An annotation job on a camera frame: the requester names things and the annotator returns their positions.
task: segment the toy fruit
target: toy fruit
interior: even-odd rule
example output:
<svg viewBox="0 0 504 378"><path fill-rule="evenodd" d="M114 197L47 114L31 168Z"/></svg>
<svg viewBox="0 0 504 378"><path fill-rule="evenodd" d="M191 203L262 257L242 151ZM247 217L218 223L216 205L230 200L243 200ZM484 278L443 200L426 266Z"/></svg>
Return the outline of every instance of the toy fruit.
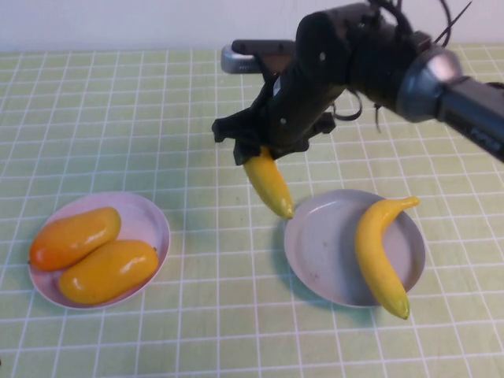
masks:
<svg viewBox="0 0 504 378"><path fill-rule="evenodd" d="M141 240L114 240L61 275L57 285L71 301L96 305L148 279L158 267L156 249Z"/></svg>
<svg viewBox="0 0 504 378"><path fill-rule="evenodd" d="M389 313L407 319L410 301L382 244L387 227L404 210L420 203L417 197L383 199L361 217L355 234L355 253L365 282L376 300Z"/></svg>
<svg viewBox="0 0 504 378"><path fill-rule="evenodd" d="M269 150L262 147L261 155L252 157L243 167L261 200L279 217L292 218L291 193Z"/></svg>
<svg viewBox="0 0 504 378"><path fill-rule="evenodd" d="M30 264L50 272L68 268L99 246L114 240L120 215L112 207L93 209L45 226L30 246Z"/></svg>

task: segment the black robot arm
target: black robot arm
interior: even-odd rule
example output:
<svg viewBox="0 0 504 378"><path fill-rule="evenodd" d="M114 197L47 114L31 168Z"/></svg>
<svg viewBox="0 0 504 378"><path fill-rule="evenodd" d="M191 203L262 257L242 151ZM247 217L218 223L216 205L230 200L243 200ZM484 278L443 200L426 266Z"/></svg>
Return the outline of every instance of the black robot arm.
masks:
<svg viewBox="0 0 504 378"><path fill-rule="evenodd" d="M381 9L397 24L386 22ZM252 59L233 66L236 57ZM335 113L345 90L409 122L444 122L504 161L502 85L464 75L452 51L413 31L388 1L312 13L299 23L295 41L234 41L221 65L231 73L259 71L265 81L249 108L212 126L217 143L235 140L237 165L259 155L261 146L274 159L306 151L312 137L334 129L335 120L358 118L361 109L347 117Z"/></svg>

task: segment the grid pattern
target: grid pattern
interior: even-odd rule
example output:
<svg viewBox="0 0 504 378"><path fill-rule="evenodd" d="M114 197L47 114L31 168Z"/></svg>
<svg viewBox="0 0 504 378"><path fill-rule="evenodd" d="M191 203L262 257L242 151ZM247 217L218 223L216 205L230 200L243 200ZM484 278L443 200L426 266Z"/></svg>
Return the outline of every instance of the grid pattern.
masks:
<svg viewBox="0 0 504 378"><path fill-rule="evenodd" d="M504 80L504 46L452 46L478 80ZM279 161L297 203L337 188L416 195L427 266L412 316L344 309L291 273L279 223L216 145L215 117L248 106L260 76L218 51L0 56L0 377L504 376L504 165L435 122L372 104ZM341 113L357 104L344 95ZM97 191L153 200L171 254L142 295L64 311L32 287L31 239Z"/></svg>

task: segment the plastic plate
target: plastic plate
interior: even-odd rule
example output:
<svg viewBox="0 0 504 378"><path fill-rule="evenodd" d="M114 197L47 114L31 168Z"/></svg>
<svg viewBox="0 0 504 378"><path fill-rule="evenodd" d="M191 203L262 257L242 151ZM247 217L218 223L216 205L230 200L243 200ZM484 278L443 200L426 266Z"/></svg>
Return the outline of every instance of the plastic plate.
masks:
<svg viewBox="0 0 504 378"><path fill-rule="evenodd" d="M159 272L169 252L170 229L163 212L141 195L128 192L105 192L88 195L59 209L44 224L63 217L83 213L103 206L112 206L120 214L121 228L118 239L140 239L157 249L159 263L155 273L140 285L108 302L85 306L69 301L57 288L57 280L62 271L42 272L30 266L30 277L35 288L48 301L68 309L103 309L117 305L137 295Z"/></svg>
<svg viewBox="0 0 504 378"><path fill-rule="evenodd" d="M342 189L310 198L296 209L285 229L285 252L311 291L341 306L378 306L359 269L354 235L362 214L381 199ZM424 270L425 248L407 213L400 213L387 228L383 246L406 291L411 290Z"/></svg>

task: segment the banana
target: banana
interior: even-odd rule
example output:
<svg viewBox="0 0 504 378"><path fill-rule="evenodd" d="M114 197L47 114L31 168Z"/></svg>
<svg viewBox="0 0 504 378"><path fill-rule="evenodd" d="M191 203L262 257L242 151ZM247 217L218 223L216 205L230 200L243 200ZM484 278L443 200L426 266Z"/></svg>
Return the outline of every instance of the banana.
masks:
<svg viewBox="0 0 504 378"><path fill-rule="evenodd" d="M388 261L382 239L387 227L403 210L419 203L414 196L375 202L359 220L355 233L355 253L365 282L382 307L403 320L410 316L410 301Z"/></svg>
<svg viewBox="0 0 504 378"><path fill-rule="evenodd" d="M269 150L261 148L261 154L247 161L243 168L261 200L279 217L292 218L294 205L291 193Z"/></svg>

